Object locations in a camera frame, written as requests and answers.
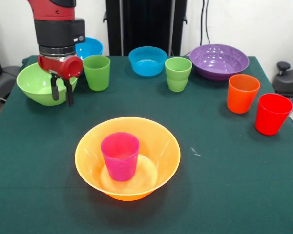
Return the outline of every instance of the blue bowl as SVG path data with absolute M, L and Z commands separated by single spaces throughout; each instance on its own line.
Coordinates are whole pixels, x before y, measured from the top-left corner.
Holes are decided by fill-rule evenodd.
M 167 54 L 164 50 L 152 46 L 138 47 L 129 53 L 133 71 L 143 77 L 160 74 L 166 59 Z
M 102 43 L 94 38 L 89 37 L 85 38 L 85 42 L 76 44 L 75 48 L 78 57 L 80 57 L 81 60 L 84 60 L 90 55 L 101 55 L 103 52 Z

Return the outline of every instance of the orange bowl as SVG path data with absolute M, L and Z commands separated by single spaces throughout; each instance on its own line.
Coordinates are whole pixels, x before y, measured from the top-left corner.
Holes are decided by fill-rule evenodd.
M 125 182 L 110 178 L 101 152 L 101 142 L 114 132 L 128 132 L 140 143 L 134 177 Z M 166 184 L 180 163 L 180 148 L 173 134 L 161 124 L 145 118 L 115 118 L 92 128 L 75 152 L 78 173 L 93 188 L 121 201 L 146 197 Z

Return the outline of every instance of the magenta cup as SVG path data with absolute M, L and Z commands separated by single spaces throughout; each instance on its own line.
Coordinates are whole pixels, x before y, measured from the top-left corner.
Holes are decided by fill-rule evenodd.
M 130 133 L 113 133 L 101 143 L 101 151 L 109 175 L 116 181 L 131 179 L 137 166 L 138 139 Z

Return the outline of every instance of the red cup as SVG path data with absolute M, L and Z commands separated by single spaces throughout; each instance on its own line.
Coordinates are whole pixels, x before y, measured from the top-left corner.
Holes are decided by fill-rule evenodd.
M 275 135 L 293 109 L 293 104 L 279 94 L 263 94 L 258 100 L 255 128 L 261 134 Z

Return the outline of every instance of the plastic cup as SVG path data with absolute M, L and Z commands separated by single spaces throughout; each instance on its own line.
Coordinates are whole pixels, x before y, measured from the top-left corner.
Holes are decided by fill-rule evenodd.
M 258 100 L 255 128 L 264 135 L 275 135 L 293 109 L 293 104 L 279 94 L 263 94 Z
M 167 84 L 171 91 L 181 92 L 185 89 L 192 70 L 192 62 L 183 57 L 172 57 L 166 60 L 165 70 Z
M 109 175 L 116 181 L 131 179 L 137 166 L 138 139 L 124 132 L 108 135 L 101 143 L 101 151 Z
M 237 74 L 229 79 L 227 107 L 236 114 L 243 114 L 249 111 L 260 82 L 252 76 Z
M 90 89 L 103 91 L 109 86 L 111 60 L 103 55 L 91 55 L 83 60 L 84 73 Z

